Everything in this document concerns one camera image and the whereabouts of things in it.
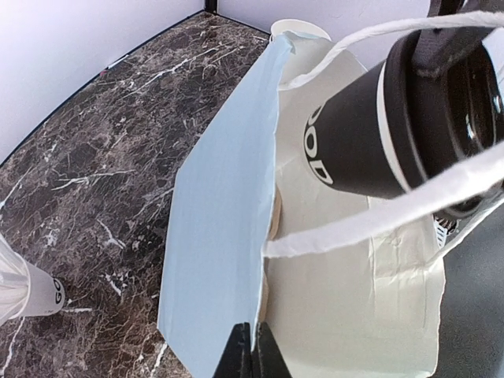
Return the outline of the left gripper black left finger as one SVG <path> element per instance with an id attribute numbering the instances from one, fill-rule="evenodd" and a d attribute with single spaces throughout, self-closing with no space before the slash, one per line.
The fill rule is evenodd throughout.
<path id="1" fill-rule="evenodd" d="M 251 378 L 250 325 L 236 324 L 228 337 L 213 378 Z"/>

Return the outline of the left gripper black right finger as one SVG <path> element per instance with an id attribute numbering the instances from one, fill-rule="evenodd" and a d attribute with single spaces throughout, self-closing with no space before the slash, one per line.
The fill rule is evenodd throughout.
<path id="1" fill-rule="evenodd" d="M 255 376 L 259 378 L 292 378 L 270 327 L 261 322 L 255 345 Z"/>

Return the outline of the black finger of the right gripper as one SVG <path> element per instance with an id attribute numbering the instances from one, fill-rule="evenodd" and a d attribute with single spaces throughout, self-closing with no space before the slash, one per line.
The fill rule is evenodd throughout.
<path id="1" fill-rule="evenodd" d="M 486 1 L 430 1 L 428 16 L 447 16 L 486 9 Z M 411 58 L 412 70 L 420 77 L 441 77 L 449 68 L 468 57 L 486 36 L 487 29 L 484 27 L 423 30 Z"/>

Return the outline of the black plastic cup lid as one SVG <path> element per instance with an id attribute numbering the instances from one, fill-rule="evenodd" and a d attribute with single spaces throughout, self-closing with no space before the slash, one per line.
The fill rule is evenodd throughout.
<path id="1" fill-rule="evenodd" d="M 438 33 L 415 31 L 400 39 L 384 65 L 384 107 L 392 146 L 407 187 L 419 187 L 452 165 L 503 140 L 503 104 L 495 70 L 481 41 L 429 76 Z"/>

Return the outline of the light blue paper bag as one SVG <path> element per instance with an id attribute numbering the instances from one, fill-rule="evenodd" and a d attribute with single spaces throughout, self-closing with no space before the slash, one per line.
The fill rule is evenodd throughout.
<path id="1" fill-rule="evenodd" d="M 444 258 L 502 207 L 503 140 L 408 188 L 388 130 L 384 65 L 413 32 L 500 29 L 502 2 L 486 2 L 338 42 L 292 31 L 269 42 L 176 174 L 157 326 L 192 376 L 213 377 L 233 327 L 248 323 L 256 377 L 261 322 L 292 377 L 435 374 Z M 404 190 L 394 198 L 327 187 L 303 146 L 312 112 L 378 65 L 380 138 Z M 442 248 L 434 216 L 459 220 Z"/>

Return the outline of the black paper coffee cup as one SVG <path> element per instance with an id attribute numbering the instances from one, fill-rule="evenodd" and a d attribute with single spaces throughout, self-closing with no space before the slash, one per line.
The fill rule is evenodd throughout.
<path id="1" fill-rule="evenodd" d="M 309 168 L 322 184 L 376 198 L 404 193 L 380 138 L 376 66 L 318 106 L 309 116 L 303 146 Z"/>

